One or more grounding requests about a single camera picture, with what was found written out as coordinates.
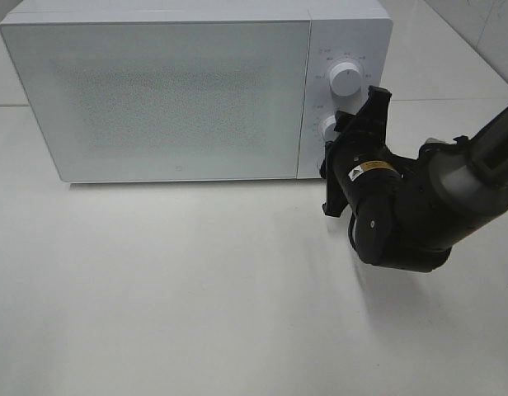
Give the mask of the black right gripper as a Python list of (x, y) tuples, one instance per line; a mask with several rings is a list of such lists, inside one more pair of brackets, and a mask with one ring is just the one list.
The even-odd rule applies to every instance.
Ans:
[(325, 144), (326, 201), (323, 213), (339, 217), (349, 206), (357, 214), (359, 205), (373, 195), (390, 196), (402, 184), (393, 155), (385, 144), (391, 92), (371, 86), (368, 99), (356, 114), (337, 111), (334, 142)]

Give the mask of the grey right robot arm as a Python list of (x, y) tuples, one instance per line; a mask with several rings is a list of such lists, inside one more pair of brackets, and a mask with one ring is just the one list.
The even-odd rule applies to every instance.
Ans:
[(386, 144), (390, 99), (372, 86), (357, 113), (336, 113), (322, 209), (330, 217), (350, 209), (348, 239), (362, 262), (428, 273), (508, 210), (508, 106), (475, 136), (428, 139), (407, 158)]

